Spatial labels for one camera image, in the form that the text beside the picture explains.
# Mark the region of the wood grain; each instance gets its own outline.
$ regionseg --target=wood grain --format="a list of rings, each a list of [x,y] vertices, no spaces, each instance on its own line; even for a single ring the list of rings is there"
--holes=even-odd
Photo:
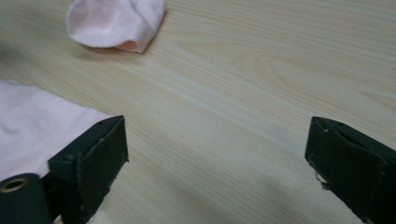
[[[145,54],[0,2],[0,78],[123,114],[132,161],[92,223],[361,223],[304,160],[312,116],[396,148],[396,2],[169,0]]]

